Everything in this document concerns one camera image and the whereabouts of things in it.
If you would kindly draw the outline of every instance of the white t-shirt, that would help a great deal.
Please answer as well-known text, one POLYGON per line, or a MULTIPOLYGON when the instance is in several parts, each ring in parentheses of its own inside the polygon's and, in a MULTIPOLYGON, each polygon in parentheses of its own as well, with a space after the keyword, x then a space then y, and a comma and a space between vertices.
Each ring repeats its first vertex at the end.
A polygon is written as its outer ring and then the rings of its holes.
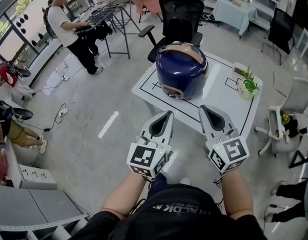
POLYGON ((61 7, 51 6, 47 14, 47 21, 64 47, 68 47, 79 38, 79 36, 74 33, 74 29, 65 30, 61 28, 62 23, 71 23, 61 7))

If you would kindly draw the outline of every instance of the white chair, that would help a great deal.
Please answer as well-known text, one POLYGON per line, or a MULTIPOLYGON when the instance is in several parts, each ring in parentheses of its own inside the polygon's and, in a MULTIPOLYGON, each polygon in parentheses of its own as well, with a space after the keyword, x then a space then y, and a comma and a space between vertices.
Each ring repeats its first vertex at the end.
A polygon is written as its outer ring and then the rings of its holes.
POLYGON ((289 139, 289 142, 284 137, 284 126, 281 123, 280 112, 284 111, 290 115, 295 113, 303 114, 308 107, 308 81, 302 78, 293 78, 292 88, 289 94, 280 106, 270 106, 268 108, 268 121, 269 130, 265 130, 260 127, 255 127, 256 132, 261 132, 269 136, 269 140, 262 150, 258 151, 261 156, 272 145, 272 152, 277 154, 289 153, 296 151, 301 143, 302 134, 299 134, 289 139), (278 137, 275 135, 275 131, 278 130, 278 137))

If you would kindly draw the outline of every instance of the white shoe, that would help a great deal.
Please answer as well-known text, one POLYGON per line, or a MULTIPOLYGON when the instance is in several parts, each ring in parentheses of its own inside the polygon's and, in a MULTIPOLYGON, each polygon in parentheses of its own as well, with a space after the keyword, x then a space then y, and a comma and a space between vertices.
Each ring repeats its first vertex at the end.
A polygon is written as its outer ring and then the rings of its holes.
POLYGON ((278 192, 279 186, 284 186, 284 185, 286 185, 286 181, 281 180, 274 188, 272 188, 272 190, 270 191, 270 195, 275 196, 276 193, 278 192))
POLYGON ((46 151, 46 146, 48 145, 48 142, 46 139, 42 140, 42 145, 39 146, 39 153, 44 154, 46 151))
POLYGON ((96 72, 94 73, 95 75, 96 74, 99 74, 99 73, 101 73, 103 71, 103 67, 102 66, 100 66, 97 70, 96 70, 96 72))
POLYGON ((273 220, 274 213, 269 213, 265 216, 264 223, 271 223, 273 220))
POLYGON ((46 139, 42 139, 42 145, 40 145, 40 148, 41 147, 46 148, 47 145, 48 145, 48 141, 46 139))
POLYGON ((182 178, 179 183, 184 184, 184 185, 189 185, 189 186, 191 185, 190 179, 186 177, 182 178))

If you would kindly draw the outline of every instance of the rice cooker handle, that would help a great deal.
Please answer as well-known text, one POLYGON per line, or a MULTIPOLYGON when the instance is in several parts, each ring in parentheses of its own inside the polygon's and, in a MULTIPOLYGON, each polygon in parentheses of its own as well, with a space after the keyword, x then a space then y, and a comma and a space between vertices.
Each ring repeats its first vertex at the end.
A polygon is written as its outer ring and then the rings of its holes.
POLYGON ((169 52, 169 51, 175 51, 175 52, 181 52, 184 53, 191 58, 193 58, 195 61, 197 61, 199 64, 203 63, 203 58, 201 55, 199 55, 197 52, 191 49, 190 45, 183 44, 183 45, 167 45, 165 48, 161 49, 159 53, 163 52, 169 52))

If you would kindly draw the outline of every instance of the white pot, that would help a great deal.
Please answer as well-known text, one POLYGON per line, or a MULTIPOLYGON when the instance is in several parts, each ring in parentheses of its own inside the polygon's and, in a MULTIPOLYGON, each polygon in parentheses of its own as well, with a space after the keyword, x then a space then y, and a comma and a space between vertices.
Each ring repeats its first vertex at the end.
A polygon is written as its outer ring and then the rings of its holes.
POLYGON ((244 99, 244 100, 247 100, 247 101, 250 101, 254 95, 256 93, 253 93, 253 92, 249 92, 248 89, 246 89, 245 85, 244 85, 244 81, 240 81, 239 85, 238 85, 238 93, 240 94, 240 96, 244 99))

